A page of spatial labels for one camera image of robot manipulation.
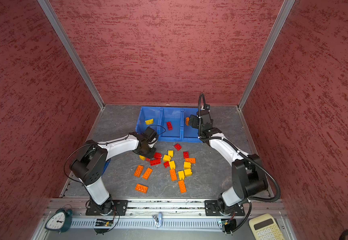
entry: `alarm clock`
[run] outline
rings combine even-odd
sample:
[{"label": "alarm clock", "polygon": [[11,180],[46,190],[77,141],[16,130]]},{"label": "alarm clock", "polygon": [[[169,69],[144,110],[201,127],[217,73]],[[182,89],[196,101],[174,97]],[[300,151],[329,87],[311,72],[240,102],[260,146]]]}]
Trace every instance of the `alarm clock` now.
[{"label": "alarm clock", "polygon": [[45,229],[56,232],[69,230],[72,221],[71,209],[58,209],[55,214],[46,222]]}]

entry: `blue storage bin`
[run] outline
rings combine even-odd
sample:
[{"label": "blue storage bin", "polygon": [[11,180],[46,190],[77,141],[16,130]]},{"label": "blue storage bin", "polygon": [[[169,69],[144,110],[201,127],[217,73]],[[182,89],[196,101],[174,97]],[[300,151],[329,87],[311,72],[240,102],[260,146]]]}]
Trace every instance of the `blue storage bin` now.
[{"label": "blue storage bin", "polygon": [[[159,134],[159,141],[201,142],[198,139],[198,129],[185,124],[186,117],[197,115],[197,111],[197,108],[141,107],[135,131],[143,133],[148,127],[145,120],[153,118],[153,125],[161,125],[166,129],[166,132],[164,132],[162,127],[151,126]],[[167,130],[167,122],[171,122],[173,127],[171,131]]]}]

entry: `beige calculator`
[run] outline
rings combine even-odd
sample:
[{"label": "beige calculator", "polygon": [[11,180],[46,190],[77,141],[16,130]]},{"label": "beige calculator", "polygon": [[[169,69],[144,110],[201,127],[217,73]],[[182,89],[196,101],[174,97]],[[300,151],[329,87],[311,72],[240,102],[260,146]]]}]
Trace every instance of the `beige calculator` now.
[{"label": "beige calculator", "polygon": [[270,214],[263,214],[248,222],[257,240],[285,240],[277,223]]}]

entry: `red wall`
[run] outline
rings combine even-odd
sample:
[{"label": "red wall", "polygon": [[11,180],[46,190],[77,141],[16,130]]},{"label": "red wall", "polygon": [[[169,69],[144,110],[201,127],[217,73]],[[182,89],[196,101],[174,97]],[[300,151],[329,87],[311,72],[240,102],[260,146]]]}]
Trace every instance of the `red wall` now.
[{"label": "red wall", "polygon": [[299,240],[348,228],[348,0],[297,0],[244,106]]},{"label": "red wall", "polygon": [[283,0],[51,0],[107,104],[234,104]]},{"label": "red wall", "polygon": [[31,237],[98,111],[37,1],[0,1],[0,239]]}]

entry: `toy brick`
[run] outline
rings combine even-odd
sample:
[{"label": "toy brick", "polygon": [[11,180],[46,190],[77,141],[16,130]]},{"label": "toy brick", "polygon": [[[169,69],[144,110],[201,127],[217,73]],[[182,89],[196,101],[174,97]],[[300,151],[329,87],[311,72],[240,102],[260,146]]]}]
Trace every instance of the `toy brick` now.
[{"label": "toy brick", "polygon": [[170,165],[170,169],[175,169],[175,162],[174,161],[170,161],[168,163]]},{"label": "toy brick", "polygon": [[138,165],[137,169],[135,170],[134,176],[139,177],[142,173],[143,166]]},{"label": "toy brick", "polygon": [[178,171],[179,180],[185,179],[185,173],[183,171]]},{"label": "toy brick", "polygon": [[191,168],[191,163],[190,162],[184,162],[183,163],[183,169],[189,169]]},{"label": "toy brick", "polygon": [[166,125],[167,125],[167,130],[168,131],[171,131],[173,129],[173,127],[171,125],[171,122],[167,122]]},{"label": "toy brick", "polygon": [[148,191],[148,187],[137,184],[137,186],[135,187],[135,190],[137,190],[138,192],[146,193]]},{"label": "toy brick", "polygon": [[161,164],[161,159],[151,160],[150,166]]},{"label": "toy brick", "polygon": [[170,162],[170,160],[171,160],[171,157],[169,155],[163,156],[163,161],[164,162]]},{"label": "toy brick", "polygon": [[160,154],[159,152],[156,152],[156,153],[154,154],[154,158],[155,158],[155,159],[162,158],[162,154]]},{"label": "toy brick", "polygon": [[146,125],[151,125],[154,123],[154,119],[152,118],[152,119],[146,120],[145,123]]},{"label": "toy brick", "polygon": [[183,170],[183,173],[185,174],[185,177],[190,177],[193,174],[190,168]]},{"label": "toy brick", "polygon": [[185,162],[190,162],[190,163],[196,163],[196,159],[195,158],[185,158]]},{"label": "toy brick", "polygon": [[170,177],[172,181],[177,180],[177,174],[175,173],[175,169],[170,170]]},{"label": "toy brick", "polygon": [[182,148],[178,143],[175,144],[174,147],[177,151],[181,150],[181,148]]},{"label": "toy brick", "polygon": [[183,180],[178,181],[178,186],[181,193],[186,192],[185,182]]},{"label": "toy brick", "polygon": [[152,173],[152,169],[148,167],[148,169],[146,169],[145,173],[143,174],[142,178],[147,180],[151,173]]}]

